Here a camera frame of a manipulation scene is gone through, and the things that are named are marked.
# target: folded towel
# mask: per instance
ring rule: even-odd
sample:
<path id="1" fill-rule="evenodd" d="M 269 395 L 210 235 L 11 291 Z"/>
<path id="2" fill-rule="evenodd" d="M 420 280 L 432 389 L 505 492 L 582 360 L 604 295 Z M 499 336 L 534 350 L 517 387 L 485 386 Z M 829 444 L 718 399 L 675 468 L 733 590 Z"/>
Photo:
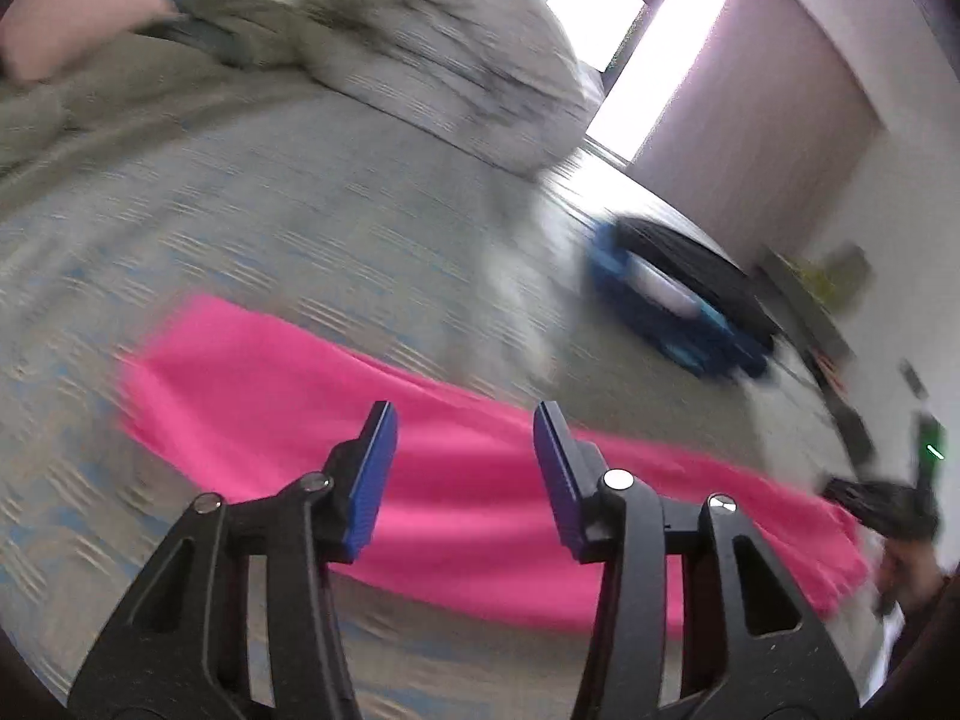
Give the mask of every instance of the folded towel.
<path id="1" fill-rule="evenodd" d="M 385 365 L 275 317 L 201 296 L 126 363 L 128 432 L 204 490 L 272 495 L 390 400 L 400 444 L 373 543 L 336 566 L 373 586 L 477 617 L 589 630 L 600 566 L 560 547 L 534 456 L 532 414 Z M 575 431 L 658 493 L 728 493 L 819 613 L 867 575 L 843 509 L 673 446 Z M 683 623 L 671 563 L 667 623 Z"/>

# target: bed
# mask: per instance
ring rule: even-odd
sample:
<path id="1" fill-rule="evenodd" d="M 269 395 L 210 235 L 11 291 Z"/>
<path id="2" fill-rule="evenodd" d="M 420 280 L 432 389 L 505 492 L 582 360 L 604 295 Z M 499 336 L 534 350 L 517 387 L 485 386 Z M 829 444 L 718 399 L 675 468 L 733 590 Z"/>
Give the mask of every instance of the bed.
<path id="1" fill-rule="evenodd" d="M 118 360 L 191 293 L 792 484 L 850 472 L 789 349 L 779 386 L 707 384 L 601 310 L 582 283 L 591 220 L 629 208 L 700 233 L 598 158 L 521 177 L 294 71 L 195 76 L 195 49 L 150 45 L 165 77 L 183 67 L 189 82 L 132 103 L 91 96 L 85 84 L 136 85 L 137 62 L 154 61 L 120 41 L 69 79 L 85 127 L 0 179 L 0 626 L 59 699 L 197 492 L 117 429 L 114 389 Z M 568 716 L 585 637 L 346 579 L 337 590 L 365 716 Z M 251 624 L 254 697 L 269 701 Z M 830 625 L 862 683 L 877 646 L 869 591 Z"/>

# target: mattress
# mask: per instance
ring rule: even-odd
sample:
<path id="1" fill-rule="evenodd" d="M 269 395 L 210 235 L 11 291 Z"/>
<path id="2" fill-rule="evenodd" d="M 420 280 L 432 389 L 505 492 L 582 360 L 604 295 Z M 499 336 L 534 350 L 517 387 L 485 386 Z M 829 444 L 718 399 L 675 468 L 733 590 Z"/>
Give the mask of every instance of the mattress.
<path id="1" fill-rule="evenodd" d="M 114 377 L 200 290 L 524 408 L 553 398 L 574 423 L 768 469 L 745 385 L 674 367 L 584 286 L 591 218 L 689 225 L 595 158 L 525 180 L 317 86 L 163 135 L 78 138 L 70 175 L 15 187 L 0 221 L 0 625 L 59 698 L 196 494 L 118 429 Z M 338 589 L 367 716 L 568 716 L 584 637 Z"/>

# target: person's hand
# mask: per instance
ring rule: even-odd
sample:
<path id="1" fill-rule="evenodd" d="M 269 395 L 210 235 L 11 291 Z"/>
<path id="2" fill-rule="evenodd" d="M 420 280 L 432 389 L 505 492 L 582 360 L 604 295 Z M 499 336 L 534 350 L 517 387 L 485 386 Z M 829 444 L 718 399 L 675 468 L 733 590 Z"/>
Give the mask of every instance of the person's hand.
<path id="1" fill-rule="evenodd" d="M 944 573 L 931 542 L 887 539 L 877 568 L 881 596 L 892 596 L 904 614 L 909 614 L 923 608 L 943 586 Z"/>

